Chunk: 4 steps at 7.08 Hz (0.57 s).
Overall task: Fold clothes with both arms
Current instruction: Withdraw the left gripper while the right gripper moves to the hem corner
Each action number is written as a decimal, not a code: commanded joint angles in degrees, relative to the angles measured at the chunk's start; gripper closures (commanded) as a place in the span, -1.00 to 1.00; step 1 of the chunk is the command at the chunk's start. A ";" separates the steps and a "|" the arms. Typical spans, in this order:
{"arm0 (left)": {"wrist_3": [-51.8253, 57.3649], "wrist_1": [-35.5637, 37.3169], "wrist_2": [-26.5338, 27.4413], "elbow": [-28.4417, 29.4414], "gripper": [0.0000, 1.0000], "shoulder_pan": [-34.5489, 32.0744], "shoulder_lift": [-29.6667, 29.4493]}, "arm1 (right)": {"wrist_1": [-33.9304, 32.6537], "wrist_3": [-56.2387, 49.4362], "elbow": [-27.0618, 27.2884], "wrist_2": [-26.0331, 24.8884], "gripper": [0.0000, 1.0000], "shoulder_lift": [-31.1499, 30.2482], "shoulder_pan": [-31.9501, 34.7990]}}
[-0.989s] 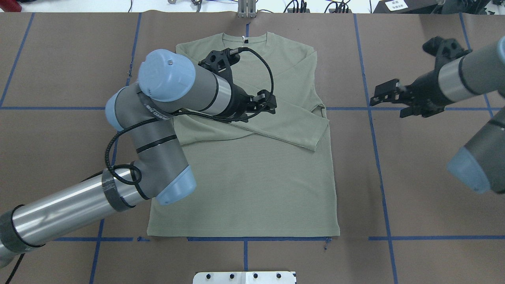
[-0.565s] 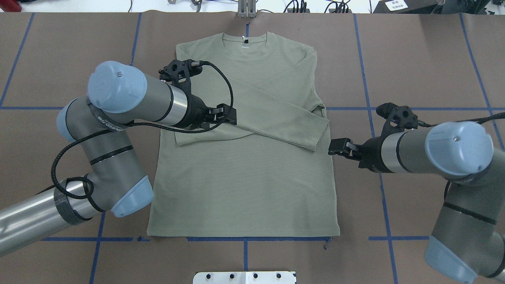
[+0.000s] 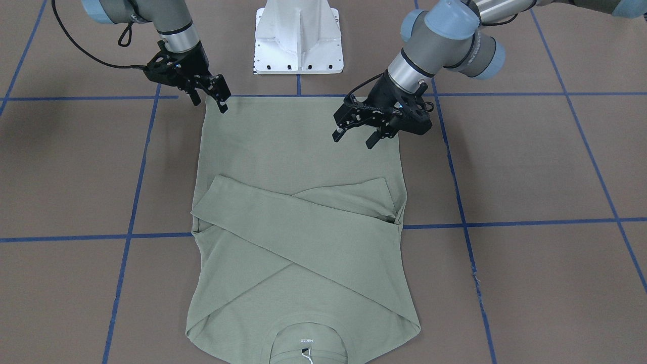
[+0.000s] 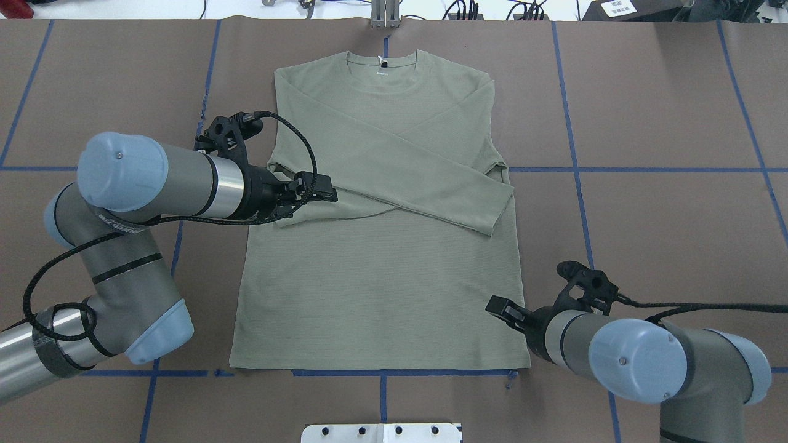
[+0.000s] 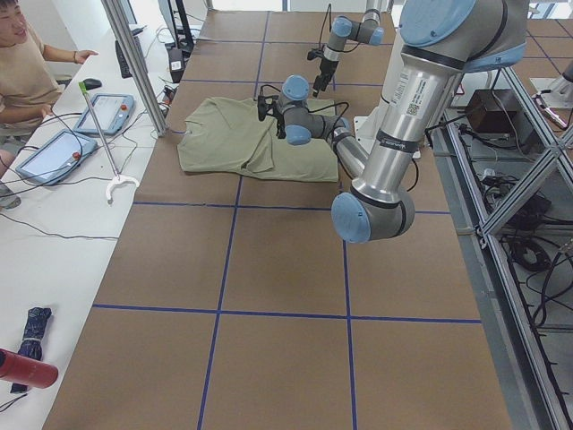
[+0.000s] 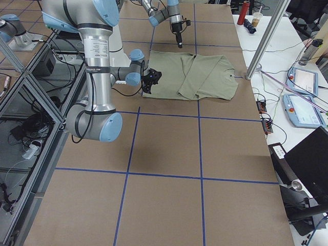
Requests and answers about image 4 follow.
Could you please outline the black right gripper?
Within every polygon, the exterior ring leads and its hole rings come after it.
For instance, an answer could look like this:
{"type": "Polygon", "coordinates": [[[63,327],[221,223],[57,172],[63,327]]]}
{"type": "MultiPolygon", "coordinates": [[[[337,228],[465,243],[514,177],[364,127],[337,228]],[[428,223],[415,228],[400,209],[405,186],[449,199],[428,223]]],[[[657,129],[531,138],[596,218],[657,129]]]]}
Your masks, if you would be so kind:
{"type": "Polygon", "coordinates": [[[532,355],[552,362],[544,338],[549,324],[548,306],[530,311],[510,299],[493,295],[485,306],[485,311],[490,314],[501,314],[508,327],[525,336],[527,348],[532,355]]]}

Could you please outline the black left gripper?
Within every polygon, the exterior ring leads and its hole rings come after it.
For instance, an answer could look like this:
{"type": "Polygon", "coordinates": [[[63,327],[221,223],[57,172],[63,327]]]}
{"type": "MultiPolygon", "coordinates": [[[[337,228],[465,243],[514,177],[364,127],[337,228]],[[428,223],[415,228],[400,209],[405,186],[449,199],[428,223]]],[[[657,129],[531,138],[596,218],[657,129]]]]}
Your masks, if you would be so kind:
{"type": "Polygon", "coordinates": [[[338,201],[337,189],[321,187],[321,175],[301,171],[292,179],[279,179],[268,169],[245,168],[245,219],[290,218],[299,207],[312,202],[338,201]]]}

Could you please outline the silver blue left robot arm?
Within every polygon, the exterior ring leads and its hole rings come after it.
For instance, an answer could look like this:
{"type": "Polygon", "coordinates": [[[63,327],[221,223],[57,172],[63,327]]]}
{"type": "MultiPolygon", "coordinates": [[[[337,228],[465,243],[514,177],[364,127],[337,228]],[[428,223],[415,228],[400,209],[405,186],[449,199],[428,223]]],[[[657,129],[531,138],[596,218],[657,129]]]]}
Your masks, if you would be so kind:
{"type": "Polygon", "coordinates": [[[2,403],[73,378],[117,355],[151,362],[191,339],[185,300],[150,229],[192,220],[252,225],[288,218],[307,202],[337,201],[315,169],[278,178],[249,163],[239,130],[220,127],[189,151],[141,135],[104,132],[91,138],[77,179],[50,200],[48,232],[66,248],[57,260],[81,256],[95,294],[34,313],[23,294],[22,321],[2,331],[2,403]]]}

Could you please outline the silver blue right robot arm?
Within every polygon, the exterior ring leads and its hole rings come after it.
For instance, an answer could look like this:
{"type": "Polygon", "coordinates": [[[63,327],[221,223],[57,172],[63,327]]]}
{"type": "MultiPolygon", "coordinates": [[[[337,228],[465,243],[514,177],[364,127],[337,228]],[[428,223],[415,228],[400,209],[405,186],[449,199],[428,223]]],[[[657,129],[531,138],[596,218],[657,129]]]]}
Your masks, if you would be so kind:
{"type": "Polygon", "coordinates": [[[772,384],[765,353],[738,335],[581,309],[530,311],[496,295],[485,309],[550,364],[625,400],[657,404],[662,442],[745,441],[745,408],[772,384]]]}

